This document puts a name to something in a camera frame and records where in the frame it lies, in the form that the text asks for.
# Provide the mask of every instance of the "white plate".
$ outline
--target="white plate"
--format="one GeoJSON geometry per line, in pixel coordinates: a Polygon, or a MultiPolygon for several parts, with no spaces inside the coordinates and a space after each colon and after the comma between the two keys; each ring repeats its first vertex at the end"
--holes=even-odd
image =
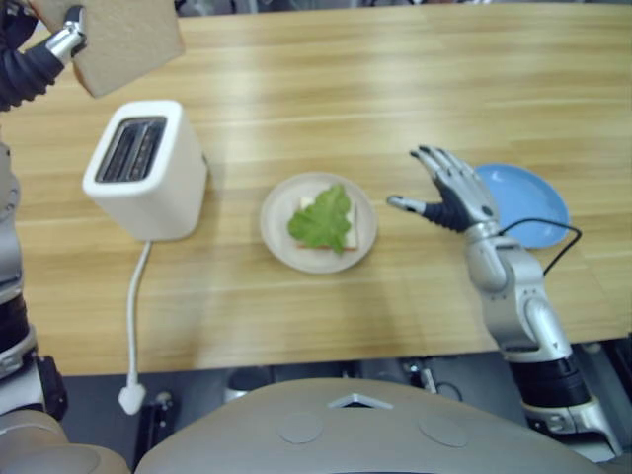
{"type": "Polygon", "coordinates": [[[332,274],[352,267],[368,253],[377,236],[377,215],[364,191],[346,178],[304,173],[283,181],[266,197],[261,210],[261,233],[270,251],[290,267],[309,274],[332,274]],[[355,203],[357,250],[338,255],[333,250],[299,248],[287,231],[287,222],[298,209],[300,199],[316,197],[336,184],[342,184],[355,203]]]}

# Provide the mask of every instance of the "lettuce leaf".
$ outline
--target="lettuce leaf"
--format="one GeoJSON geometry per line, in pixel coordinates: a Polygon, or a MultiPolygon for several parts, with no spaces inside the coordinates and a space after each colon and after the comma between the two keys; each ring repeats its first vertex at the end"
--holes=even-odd
{"type": "Polygon", "coordinates": [[[334,185],[318,195],[313,204],[294,213],[287,223],[289,235],[306,247],[331,247],[342,254],[352,227],[347,220],[351,206],[343,185],[334,185]]]}

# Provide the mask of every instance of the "wood grain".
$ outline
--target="wood grain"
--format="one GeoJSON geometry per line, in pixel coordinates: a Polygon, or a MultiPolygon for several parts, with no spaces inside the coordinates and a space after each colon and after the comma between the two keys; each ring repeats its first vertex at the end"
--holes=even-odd
{"type": "Polygon", "coordinates": [[[81,177],[111,114],[143,99],[185,105],[212,179],[196,233],[152,253],[142,370],[493,349],[462,238],[384,203],[437,198],[407,157],[418,143],[552,183],[586,230],[547,279],[565,329],[573,341],[632,329],[632,9],[429,6],[181,25],[187,54],[122,90],[94,101],[66,71],[3,117],[23,184],[30,318],[64,373],[126,368],[141,244],[83,195],[81,177]],[[349,271],[303,275],[263,244],[262,200],[306,171],[353,180],[376,208],[377,243],[349,271]]]}

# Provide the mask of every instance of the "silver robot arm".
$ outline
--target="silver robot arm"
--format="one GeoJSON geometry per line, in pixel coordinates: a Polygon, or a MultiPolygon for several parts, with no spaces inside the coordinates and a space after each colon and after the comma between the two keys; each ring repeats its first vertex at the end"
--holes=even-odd
{"type": "Polygon", "coordinates": [[[621,454],[576,367],[539,262],[515,239],[500,235],[498,209],[478,174],[440,148],[422,146],[411,154],[426,167],[443,202],[392,196],[388,203],[465,232],[470,280],[481,296],[487,329],[510,364],[529,425],[593,461],[621,454]]]}

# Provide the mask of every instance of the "white cable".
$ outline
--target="white cable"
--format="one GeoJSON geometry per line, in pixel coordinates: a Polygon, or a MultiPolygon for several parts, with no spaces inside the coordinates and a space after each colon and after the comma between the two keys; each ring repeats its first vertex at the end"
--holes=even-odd
{"type": "Polygon", "coordinates": [[[129,281],[129,291],[127,292],[127,344],[129,356],[129,369],[127,370],[127,384],[118,394],[118,402],[128,415],[138,413],[145,398],[145,387],[138,383],[138,350],[136,347],[136,296],[138,286],[142,279],[143,271],[147,265],[149,252],[151,251],[151,241],[145,242],[145,246],[140,253],[136,270],[134,270],[129,281]]]}

